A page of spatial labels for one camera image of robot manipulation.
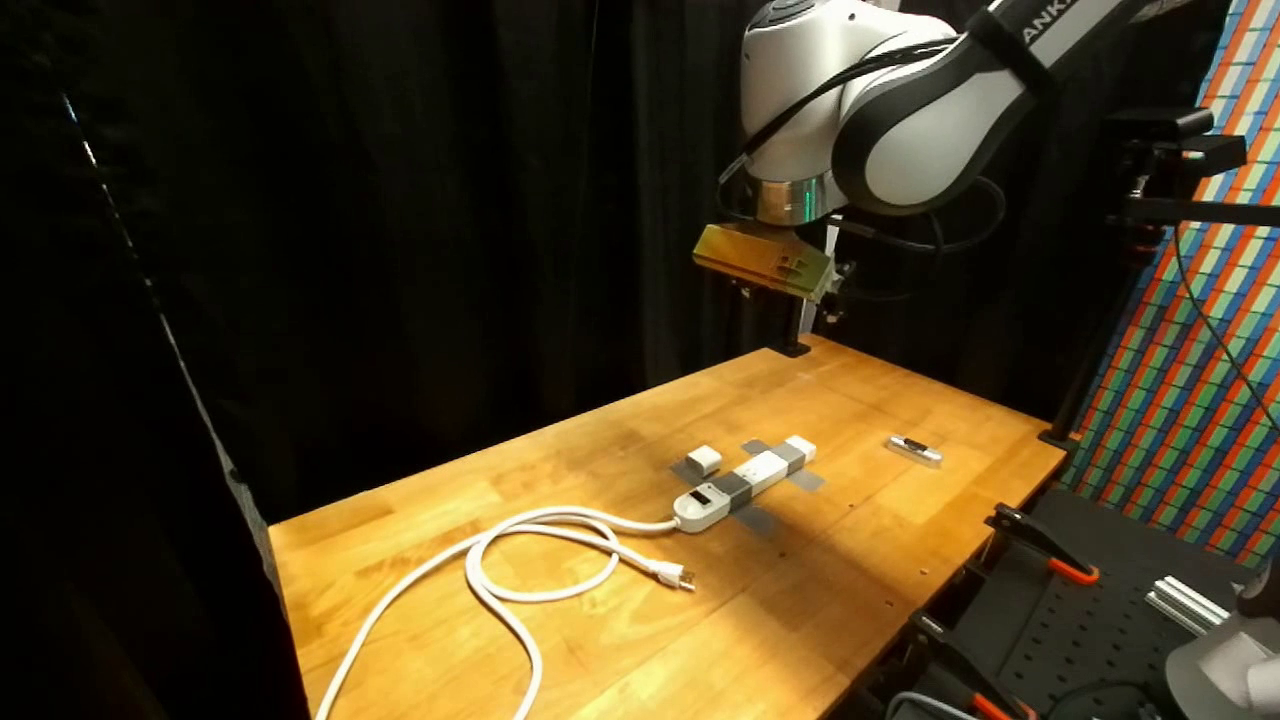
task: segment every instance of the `white cable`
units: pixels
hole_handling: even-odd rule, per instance
[[[327,720],[332,717],[332,703],[359,658],[359,650],[368,643],[376,620],[411,587],[420,586],[424,578],[432,578],[439,563],[458,560],[467,554],[463,560],[463,578],[467,578],[467,587],[475,592],[475,600],[509,626],[509,633],[520,641],[523,658],[530,658],[530,686],[523,686],[523,698],[520,698],[520,707],[517,707],[517,720],[523,720],[534,711],[534,699],[543,686],[543,658],[534,641],[534,633],[520,626],[520,617],[511,617],[503,606],[556,606],[556,600],[567,600],[567,595],[583,595],[594,587],[601,587],[617,563],[634,563],[642,570],[644,578],[668,586],[668,587],[691,587],[688,578],[684,578],[684,563],[668,563],[668,560],[651,560],[651,555],[642,555],[634,549],[623,549],[617,540],[617,533],[623,537],[665,537],[665,533],[678,533],[679,520],[662,520],[662,526],[649,526],[649,520],[623,520],[623,517],[610,517],[610,511],[596,511],[596,508],[579,508],[579,504],[549,504],[549,508],[534,508],[534,511],[520,511],[490,533],[475,533],[446,554],[438,554],[432,560],[424,560],[420,570],[411,570],[409,578],[399,578],[376,606],[372,612],[365,617],[359,633],[353,635],[344,660],[338,664],[327,688],[326,688],[326,699],[315,707],[315,720]],[[571,540],[571,545],[588,545],[588,549],[601,549],[610,554],[610,563],[579,581],[579,586],[567,586],[567,587],[549,587],[549,592],[517,592],[517,587],[503,587],[497,586],[490,574],[485,574],[485,554],[503,540],[503,537],[556,537],[556,540]]]

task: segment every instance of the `cable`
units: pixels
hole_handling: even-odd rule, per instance
[[[882,55],[863,55],[858,64],[848,64],[844,73],[830,78],[826,83],[816,83],[811,91],[805,91],[800,100],[794,100],[789,108],[779,108],[770,126],[760,126],[744,150],[723,165],[722,171],[722,186],[729,186],[732,171],[739,171],[751,152],[760,146],[770,146],[794,115],[800,115],[811,100],[830,98],[831,88],[858,81],[858,78],[867,78],[867,73],[882,73],[882,67],[897,67],[897,64],[916,64],[916,60],[927,60],[938,54],[953,48],[953,39],[927,39],[927,45],[910,45],[910,48],[893,48],[893,54],[882,54]]]
[[[420,570],[411,570],[409,578],[399,578],[376,606],[372,612],[365,617],[359,633],[353,635],[344,660],[338,664],[327,688],[326,688],[326,699],[315,707],[315,720],[327,720],[332,707],[338,707],[338,698],[359,658],[359,650],[368,643],[376,620],[411,587],[420,586],[424,578],[432,578],[438,570],[446,570],[448,560],[463,555],[463,578],[467,578],[467,587],[475,592],[475,600],[520,641],[523,658],[530,658],[530,686],[523,686],[523,698],[520,698],[520,707],[517,717],[523,720],[534,711],[534,699],[543,686],[543,658],[534,641],[534,633],[520,626],[520,617],[511,617],[503,606],[556,606],[556,600],[571,600],[571,595],[583,595],[594,587],[601,587],[617,563],[634,563],[635,574],[668,586],[668,587],[684,587],[691,592],[688,586],[688,574],[684,563],[674,563],[674,560],[651,560],[651,555],[642,555],[634,549],[623,549],[617,537],[665,537],[665,533],[678,533],[679,520],[623,520],[623,517],[610,517],[610,511],[596,511],[596,508],[579,508],[579,504],[549,504],[549,508],[534,508],[534,511],[520,511],[520,517],[509,517],[503,526],[490,528],[490,533],[475,533],[446,554],[438,554],[432,560],[424,560]],[[485,555],[497,540],[503,537],[556,537],[556,540],[567,540],[567,545],[588,545],[588,549],[601,549],[610,554],[610,563],[579,581],[579,586],[567,586],[567,587],[543,587],[543,592],[517,592],[517,587],[503,587],[497,586],[490,574],[485,574]]]
[[[897,692],[897,698],[888,699],[886,717],[893,720],[903,703],[920,703],[920,707],[927,707],[934,717],[950,717],[950,720],[973,720],[966,707],[946,703],[946,699],[925,698],[925,692]]]
[[[1254,375],[1246,371],[1246,363],[1236,359],[1234,344],[1220,337],[1220,327],[1211,325],[1211,318],[1206,311],[1200,295],[1193,293],[1187,282],[1187,263],[1186,263],[1186,235],[1173,235],[1173,270],[1177,270],[1177,285],[1187,295],[1195,319],[1209,327],[1211,344],[1228,355],[1236,379],[1246,383],[1250,400],[1269,416],[1269,424],[1280,434],[1277,411],[1269,410],[1266,392],[1254,383]]]
[[[888,234],[888,219],[886,219],[886,215],[878,215],[878,226],[837,219],[837,228],[839,228],[839,234],[854,234],[858,241],[888,243],[888,248],[901,248],[901,252],[912,252],[912,256],[955,256],[955,252],[973,252],[973,248],[980,248],[984,241],[994,241],[994,234],[1004,226],[1010,200],[1004,200],[1004,189],[999,189],[996,182],[989,182],[989,175],[977,175],[968,189],[989,196],[994,215],[989,215],[980,228],[966,234],[966,235],[946,234],[941,213],[916,215],[916,219],[927,219],[927,226],[934,226],[934,228],[927,228],[934,235],[901,235],[901,234]]]

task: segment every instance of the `clamp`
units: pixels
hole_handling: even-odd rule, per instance
[[[916,617],[916,630],[946,672],[973,688],[968,707],[980,720],[1031,720],[1036,707],[1010,698],[984,667],[977,667],[934,617]]]
[[[1010,504],[996,504],[996,517],[989,517],[989,526],[999,537],[1026,540],[1031,549],[1042,549],[1047,560],[1045,570],[1055,574],[1069,586],[1093,587],[1104,581],[1104,570],[1088,563],[1084,555],[1075,555],[1069,545],[1060,545],[1045,526],[1036,526],[1030,511],[1017,511]]]

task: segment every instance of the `plug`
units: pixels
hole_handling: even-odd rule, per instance
[[[722,452],[713,444],[700,444],[691,452],[684,452],[684,468],[695,476],[695,481],[708,481],[722,474]]]
[[[649,560],[649,574],[651,574],[651,581],[662,581],[668,587],[691,592],[691,581],[688,581],[684,563]]]

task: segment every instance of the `black curtain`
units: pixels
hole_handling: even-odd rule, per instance
[[[0,711],[308,717],[38,6],[0,10]]]
[[[271,520],[739,344],[688,263],[744,0],[99,0],[86,126]]]

